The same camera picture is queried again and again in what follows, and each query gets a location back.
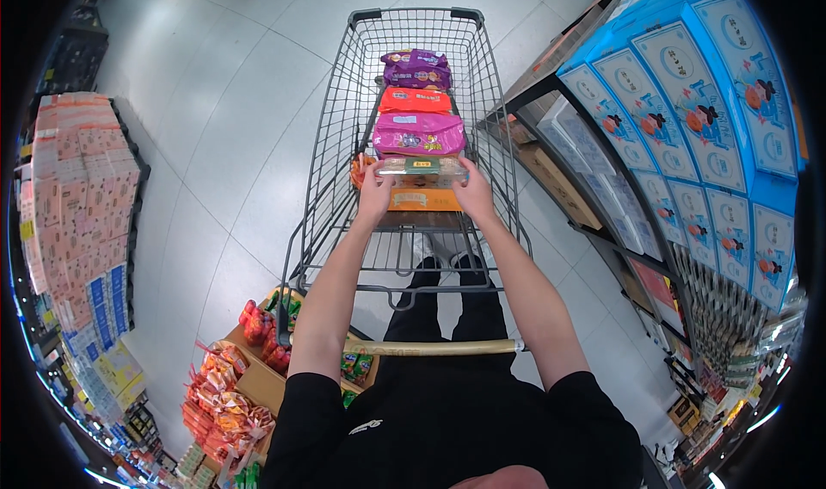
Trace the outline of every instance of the sneaker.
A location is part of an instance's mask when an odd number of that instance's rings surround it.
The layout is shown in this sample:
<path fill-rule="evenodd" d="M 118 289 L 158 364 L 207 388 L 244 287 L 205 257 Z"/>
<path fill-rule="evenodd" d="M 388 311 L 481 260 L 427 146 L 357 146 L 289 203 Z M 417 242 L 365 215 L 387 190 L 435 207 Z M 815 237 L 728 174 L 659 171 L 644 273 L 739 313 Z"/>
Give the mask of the sneaker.
<path fill-rule="evenodd" d="M 470 239 L 470 249 L 471 252 L 473 252 L 473 255 L 484 258 L 485 265 L 487 265 L 487 267 L 496 267 L 496 262 L 493 260 L 493 253 L 490 251 L 490 245 L 487 244 L 487 239 L 485 239 L 484 236 L 481 236 L 479 239 L 479 244 L 476 243 L 476 240 L 472 236 L 468 236 L 468 239 Z M 453 268 L 459 268 L 459 262 L 462 261 L 462 258 L 467 255 L 467 249 L 456 253 L 450 258 L 450 266 Z"/>
<path fill-rule="evenodd" d="M 426 257 L 437 257 L 433 252 L 433 241 L 430 236 L 418 232 L 405 233 L 405 236 L 410 250 L 413 251 L 413 255 L 418 260 L 416 264 L 425 261 Z"/>

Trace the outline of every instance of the purple snack bag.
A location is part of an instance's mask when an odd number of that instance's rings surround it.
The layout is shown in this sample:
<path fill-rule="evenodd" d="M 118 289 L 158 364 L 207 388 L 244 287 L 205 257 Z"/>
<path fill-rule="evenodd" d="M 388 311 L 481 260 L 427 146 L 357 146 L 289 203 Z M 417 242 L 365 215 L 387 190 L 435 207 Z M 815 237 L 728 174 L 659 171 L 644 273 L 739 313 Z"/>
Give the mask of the purple snack bag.
<path fill-rule="evenodd" d="M 393 155 L 458 155 L 464 149 L 464 123 L 457 115 L 393 112 L 378 116 L 376 151 Z"/>
<path fill-rule="evenodd" d="M 450 88 L 448 59 L 427 50 L 403 50 L 382 56 L 384 84 L 415 89 Z"/>

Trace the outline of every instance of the logo on shirt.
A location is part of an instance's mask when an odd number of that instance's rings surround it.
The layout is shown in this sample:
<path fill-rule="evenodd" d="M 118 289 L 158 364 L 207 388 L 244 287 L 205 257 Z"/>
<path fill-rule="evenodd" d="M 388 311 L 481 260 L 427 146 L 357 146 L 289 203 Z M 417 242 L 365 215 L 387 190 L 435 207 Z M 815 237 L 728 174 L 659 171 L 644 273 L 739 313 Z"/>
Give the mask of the logo on shirt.
<path fill-rule="evenodd" d="M 366 422 L 366 423 L 364 423 L 364 424 L 360 424 L 360 425 L 356 426 L 355 428 L 353 428 L 353 429 L 350 431 L 350 433 L 347 433 L 347 435 L 352 435 L 352 434 L 354 434 L 354 433 L 363 432 L 363 431 L 365 431 L 367 428 L 375 428 L 375 427 L 377 427 L 377 426 L 378 426 L 379 424 L 381 424 L 381 423 L 382 423 L 382 420 L 381 420 L 381 419 L 374 419 L 374 420 L 372 420 L 372 421 L 368 421 L 368 422 Z"/>

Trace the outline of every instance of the person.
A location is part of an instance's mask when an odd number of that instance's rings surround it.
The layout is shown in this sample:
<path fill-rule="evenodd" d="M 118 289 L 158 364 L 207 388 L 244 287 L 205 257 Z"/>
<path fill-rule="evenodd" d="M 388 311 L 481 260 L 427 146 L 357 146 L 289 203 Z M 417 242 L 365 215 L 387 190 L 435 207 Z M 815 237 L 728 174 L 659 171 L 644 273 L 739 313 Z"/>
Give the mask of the person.
<path fill-rule="evenodd" d="M 517 328 L 544 391 L 511 374 L 514 353 L 476 357 L 383 357 L 372 387 L 347 410 L 341 353 L 367 242 L 390 202 L 394 180 L 366 171 L 358 213 L 306 295 L 296 321 L 284 402 L 260 486 L 627 487 L 642 481 L 634 426 L 600 390 L 559 293 L 496 215 L 476 166 L 453 190 L 487 238 Z M 425 254 L 428 244 L 422 244 Z M 467 269 L 478 251 L 452 258 Z M 419 267 L 442 259 L 422 257 Z M 478 280 L 461 274 L 461 284 Z M 411 286 L 435 285 L 438 271 Z M 399 307 L 410 302 L 401 296 Z M 499 296 L 463 293 L 453 340 L 507 338 Z M 394 313 L 393 341 L 439 341 L 436 294 L 419 292 Z"/>

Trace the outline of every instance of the black t-shirt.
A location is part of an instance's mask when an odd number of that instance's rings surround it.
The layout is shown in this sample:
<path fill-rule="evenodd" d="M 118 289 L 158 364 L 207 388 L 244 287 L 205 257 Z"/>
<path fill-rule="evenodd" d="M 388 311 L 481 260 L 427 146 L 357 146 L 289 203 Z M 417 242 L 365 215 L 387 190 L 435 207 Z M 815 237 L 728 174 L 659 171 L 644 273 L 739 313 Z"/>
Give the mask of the black t-shirt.
<path fill-rule="evenodd" d="M 347 410 L 336 381 L 287 380 L 262 489 L 449 487 L 521 464 L 550 487 L 642 481 L 642 450 L 590 372 L 546 393 L 512 376 L 410 372 L 368 388 Z"/>

